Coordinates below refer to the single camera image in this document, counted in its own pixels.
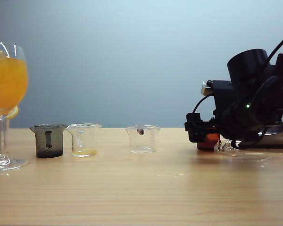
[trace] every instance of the wine glass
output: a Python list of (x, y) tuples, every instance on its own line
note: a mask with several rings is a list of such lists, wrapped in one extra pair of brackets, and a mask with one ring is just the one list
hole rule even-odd
[(6, 151), (6, 118), (25, 95), (28, 83), (22, 48), (0, 41), (0, 172), (18, 169), (28, 162), (12, 159)]

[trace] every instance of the dark gray beaker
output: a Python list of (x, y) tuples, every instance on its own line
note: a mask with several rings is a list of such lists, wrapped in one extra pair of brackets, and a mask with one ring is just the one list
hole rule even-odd
[(53, 158), (63, 155), (63, 124), (44, 124), (30, 127), (36, 137), (38, 158)]

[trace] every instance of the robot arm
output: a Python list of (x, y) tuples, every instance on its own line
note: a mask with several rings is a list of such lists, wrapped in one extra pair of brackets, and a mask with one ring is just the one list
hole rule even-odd
[(220, 133), (224, 138), (256, 143), (268, 128), (280, 125), (283, 115), (283, 54), (276, 64), (263, 49), (251, 49), (229, 60), (230, 81), (208, 80), (203, 83), (202, 94), (214, 96), (214, 118), (202, 121), (196, 113), (187, 114), (185, 129), (191, 142), (203, 142), (208, 133)]

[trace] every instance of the lemon slice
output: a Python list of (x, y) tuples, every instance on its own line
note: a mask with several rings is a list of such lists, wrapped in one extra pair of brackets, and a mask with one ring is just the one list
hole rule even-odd
[(15, 116), (18, 114), (19, 108), (18, 106), (14, 107), (6, 116), (7, 119), (15, 118)]

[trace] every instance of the glass beaker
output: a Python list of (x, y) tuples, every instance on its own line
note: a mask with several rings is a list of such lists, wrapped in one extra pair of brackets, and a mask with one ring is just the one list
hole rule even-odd
[(155, 151), (155, 138), (160, 128), (152, 125), (136, 125), (125, 128), (133, 153), (152, 153)]
[(63, 131), (66, 125), (43, 124), (30, 127), (36, 137), (38, 158), (53, 158), (63, 155)]
[(86, 157), (97, 153), (96, 133), (102, 126), (95, 123), (71, 124), (66, 130), (72, 136), (72, 155)]

